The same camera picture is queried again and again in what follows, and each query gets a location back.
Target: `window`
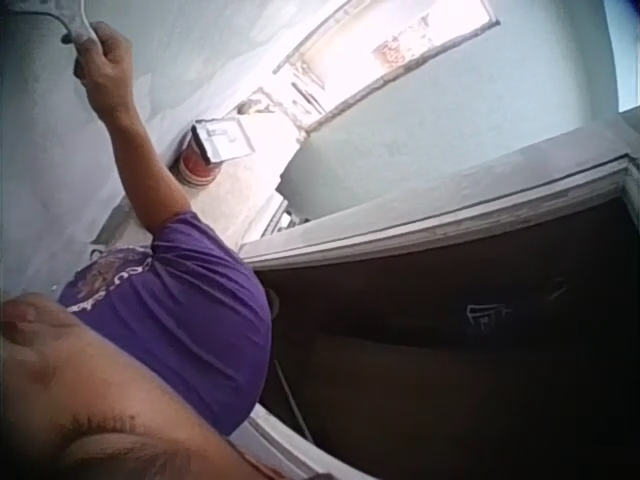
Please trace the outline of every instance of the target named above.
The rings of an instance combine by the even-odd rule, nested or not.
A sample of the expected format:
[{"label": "window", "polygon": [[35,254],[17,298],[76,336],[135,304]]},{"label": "window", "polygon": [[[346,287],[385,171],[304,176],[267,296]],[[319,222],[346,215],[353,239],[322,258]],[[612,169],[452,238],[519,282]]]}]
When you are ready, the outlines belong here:
[{"label": "window", "polygon": [[276,74],[274,89],[280,92],[273,94],[286,97],[281,103],[300,125],[313,129],[495,24],[484,0],[359,2],[291,56]]}]

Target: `printed graphic on shirt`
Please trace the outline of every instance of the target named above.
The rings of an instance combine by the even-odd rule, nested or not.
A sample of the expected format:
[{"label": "printed graphic on shirt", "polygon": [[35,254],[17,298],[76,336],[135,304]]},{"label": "printed graphic on shirt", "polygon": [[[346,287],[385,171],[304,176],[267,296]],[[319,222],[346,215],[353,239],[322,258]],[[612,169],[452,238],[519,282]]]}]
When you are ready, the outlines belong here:
[{"label": "printed graphic on shirt", "polygon": [[127,278],[147,271],[151,262],[148,248],[131,247],[106,252],[78,274],[74,293],[80,303],[68,307],[67,311],[91,310]]}]

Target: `skin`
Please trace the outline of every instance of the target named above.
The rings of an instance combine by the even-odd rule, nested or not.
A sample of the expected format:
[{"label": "skin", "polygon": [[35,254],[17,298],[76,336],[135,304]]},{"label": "skin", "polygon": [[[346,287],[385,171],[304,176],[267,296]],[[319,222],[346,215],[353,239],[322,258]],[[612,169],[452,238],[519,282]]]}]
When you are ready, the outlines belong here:
[{"label": "skin", "polygon": [[[135,213],[153,233],[189,201],[135,108],[131,43],[106,24],[94,29],[104,54],[91,41],[76,45],[74,73],[107,127]],[[64,464],[131,445],[179,447],[193,458],[192,478],[265,478],[162,380],[61,306],[26,295],[5,302],[0,318],[3,438],[25,457]],[[65,426],[87,418],[126,427],[64,443]]]}]

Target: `light blue wall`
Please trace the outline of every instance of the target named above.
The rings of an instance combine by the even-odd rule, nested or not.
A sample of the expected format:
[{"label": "light blue wall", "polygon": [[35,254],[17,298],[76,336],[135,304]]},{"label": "light blue wall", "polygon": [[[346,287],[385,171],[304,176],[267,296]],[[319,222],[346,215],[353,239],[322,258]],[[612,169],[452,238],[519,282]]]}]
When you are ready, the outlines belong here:
[{"label": "light blue wall", "polygon": [[[87,0],[87,13],[133,40],[136,101],[168,163],[193,119],[226,113],[258,86],[330,3]],[[3,288],[55,294],[123,191],[62,27],[11,17],[0,33]]]},{"label": "light blue wall", "polygon": [[296,211],[329,215],[617,112],[601,0],[488,3],[502,25],[312,134],[280,187]]},{"label": "light blue wall", "polygon": [[619,109],[621,112],[639,104],[638,95],[638,30],[640,19],[637,0],[604,0],[611,33],[613,56],[618,78]]}]

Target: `person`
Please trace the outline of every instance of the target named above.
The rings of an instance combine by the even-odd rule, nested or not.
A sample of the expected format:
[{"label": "person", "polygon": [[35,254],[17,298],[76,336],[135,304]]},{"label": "person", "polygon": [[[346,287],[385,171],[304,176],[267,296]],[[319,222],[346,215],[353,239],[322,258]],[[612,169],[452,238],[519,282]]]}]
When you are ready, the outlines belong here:
[{"label": "person", "polygon": [[60,478],[267,478],[225,439],[265,381],[265,291],[159,161],[134,104],[130,42],[94,29],[102,45],[76,45],[74,73],[153,240],[105,253],[58,304],[2,305],[3,441]]}]

